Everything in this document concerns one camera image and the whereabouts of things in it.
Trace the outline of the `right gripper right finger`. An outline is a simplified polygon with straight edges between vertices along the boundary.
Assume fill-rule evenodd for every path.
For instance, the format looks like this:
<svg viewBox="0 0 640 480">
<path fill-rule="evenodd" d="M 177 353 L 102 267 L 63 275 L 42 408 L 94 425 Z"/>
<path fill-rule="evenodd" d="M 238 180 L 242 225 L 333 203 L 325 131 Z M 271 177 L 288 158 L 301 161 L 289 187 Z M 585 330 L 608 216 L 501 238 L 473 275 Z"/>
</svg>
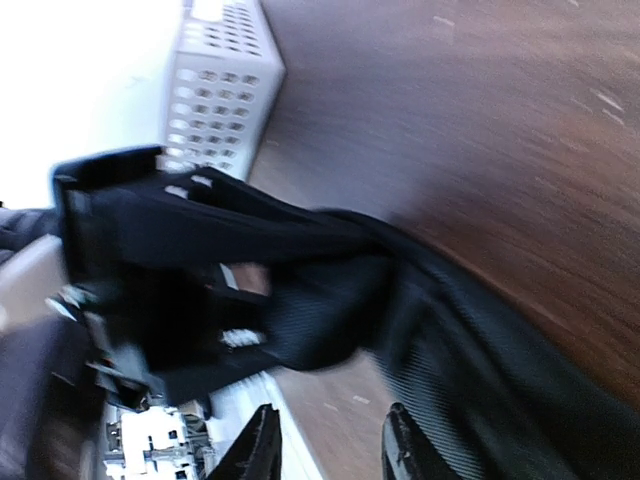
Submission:
<svg viewBox="0 0 640 480">
<path fill-rule="evenodd" d="M 393 403 L 382 425 L 384 480 L 460 480 L 400 402 Z"/>
</svg>

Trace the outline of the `white perforated plastic basket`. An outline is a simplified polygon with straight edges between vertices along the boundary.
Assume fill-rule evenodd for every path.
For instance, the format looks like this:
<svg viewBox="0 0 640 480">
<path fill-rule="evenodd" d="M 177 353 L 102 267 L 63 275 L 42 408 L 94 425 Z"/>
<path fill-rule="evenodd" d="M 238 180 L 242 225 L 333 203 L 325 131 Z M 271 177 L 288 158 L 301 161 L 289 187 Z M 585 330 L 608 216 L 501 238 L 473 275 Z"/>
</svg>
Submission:
<svg viewBox="0 0 640 480">
<path fill-rule="evenodd" d="M 247 180 L 285 72 L 260 2 L 184 2 L 160 166 Z"/>
</svg>

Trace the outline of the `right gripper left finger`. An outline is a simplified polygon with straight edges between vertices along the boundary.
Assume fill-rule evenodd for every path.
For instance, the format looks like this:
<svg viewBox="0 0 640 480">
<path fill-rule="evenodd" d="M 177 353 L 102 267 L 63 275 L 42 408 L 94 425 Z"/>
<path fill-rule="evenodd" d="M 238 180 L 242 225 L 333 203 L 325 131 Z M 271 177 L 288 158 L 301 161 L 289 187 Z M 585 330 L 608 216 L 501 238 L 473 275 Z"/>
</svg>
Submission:
<svg viewBox="0 0 640 480">
<path fill-rule="evenodd" d="M 207 480 L 280 480 L 282 433 L 279 411 L 260 405 Z"/>
</svg>

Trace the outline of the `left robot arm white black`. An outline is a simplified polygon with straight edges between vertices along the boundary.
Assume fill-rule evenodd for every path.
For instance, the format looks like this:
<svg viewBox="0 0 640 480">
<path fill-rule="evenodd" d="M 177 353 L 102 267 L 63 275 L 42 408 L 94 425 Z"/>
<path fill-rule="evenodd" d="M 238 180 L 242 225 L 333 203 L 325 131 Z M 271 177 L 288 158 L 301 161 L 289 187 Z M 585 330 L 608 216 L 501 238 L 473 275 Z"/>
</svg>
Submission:
<svg viewBox="0 0 640 480">
<path fill-rule="evenodd" d="M 46 299 L 66 285 L 89 296 L 82 311 L 106 317 L 115 363 L 111 389 L 128 407 L 148 394 L 172 404 L 225 383 L 209 283 L 225 245 L 202 206 L 167 193 L 159 146 L 59 165 L 55 205 L 1 213 L 1 475 L 44 479 L 37 459 L 56 376 L 79 379 L 95 355 L 82 319 Z"/>
</svg>

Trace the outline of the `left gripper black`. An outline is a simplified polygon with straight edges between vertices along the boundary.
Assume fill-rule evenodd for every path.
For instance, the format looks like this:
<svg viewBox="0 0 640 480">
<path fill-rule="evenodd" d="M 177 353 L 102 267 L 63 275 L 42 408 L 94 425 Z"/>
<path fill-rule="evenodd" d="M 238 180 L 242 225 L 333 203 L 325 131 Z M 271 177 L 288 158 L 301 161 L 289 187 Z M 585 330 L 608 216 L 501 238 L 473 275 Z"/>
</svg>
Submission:
<svg viewBox="0 0 640 480">
<path fill-rule="evenodd" d="M 88 364 L 118 405 L 180 405 L 220 387 L 220 277 L 212 232 L 194 211 L 220 174 L 161 170 L 146 146 L 67 161 L 52 191 L 70 291 L 88 329 Z"/>
</svg>

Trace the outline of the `black necktie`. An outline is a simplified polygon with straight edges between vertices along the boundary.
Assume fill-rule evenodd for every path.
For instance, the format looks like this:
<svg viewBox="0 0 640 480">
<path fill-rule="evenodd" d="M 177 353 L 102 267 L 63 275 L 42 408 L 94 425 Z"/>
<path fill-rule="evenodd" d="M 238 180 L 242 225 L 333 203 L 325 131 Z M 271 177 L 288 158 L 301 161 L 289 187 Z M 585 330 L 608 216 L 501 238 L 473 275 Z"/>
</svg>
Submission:
<svg viewBox="0 0 640 480">
<path fill-rule="evenodd" d="M 255 324 L 282 366 L 371 352 L 461 479 L 638 477 L 638 414 L 464 269 L 379 220 L 300 209 L 219 174 L 201 206 L 223 262 L 269 270 Z"/>
</svg>

